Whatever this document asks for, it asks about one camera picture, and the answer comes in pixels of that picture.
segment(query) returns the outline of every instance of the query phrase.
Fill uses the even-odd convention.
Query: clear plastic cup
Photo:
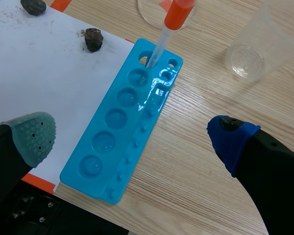
[[[257,80],[294,57],[294,0],[265,0],[226,52],[240,78]]]
[[[152,26],[161,29],[167,15],[166,10],[161,6],[161,2],[168,3],[170,1],[171,0],[137,0],[137,5],[142,17]],[[188,26],[192,22],[197,11],[198,3],[196,0],[192,11],[180,29]]]

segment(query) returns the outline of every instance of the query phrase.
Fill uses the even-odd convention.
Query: pipette
[[[166,15],[160,39],[147,63],[146,68],[152,68],[157,64],[171,37],[183,25],[192,8],[194,7],[194,4],[195,0],[173,0]]]

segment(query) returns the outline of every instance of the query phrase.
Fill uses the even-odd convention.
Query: wood grain surface
[[[294,151],[294,59],[254,83],[238,80],[224,63],[225,50],[260,4],[201,0],[191,25],[171,40],[168,50],[184,65],[119,204],[65,185],[55,195],[139,235],[267,234],[206,131],[213,116],[227,114],[261,125]],[[140,16],[137,0],[73,0],[65,13],[132,41],[156,43],[160,35]]]

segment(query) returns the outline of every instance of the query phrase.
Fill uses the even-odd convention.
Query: rock
[[[43,14],[47,8],[42,0],[21,0],[21,5],[32,16]]]
[[[85,32],[85,42],[87,49],[92,53],[101,48],[103,35],[100,29],[88,28]]]

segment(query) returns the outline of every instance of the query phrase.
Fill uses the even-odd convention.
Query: white sheet
[[[0,0],[0,123],[37,111],[55,118],[53,150],[30,173],[56,186],[133,47],[102,31],[102,48],[90,53],[80,34],[90,27],[50,7],[34,17],[19,1]]]

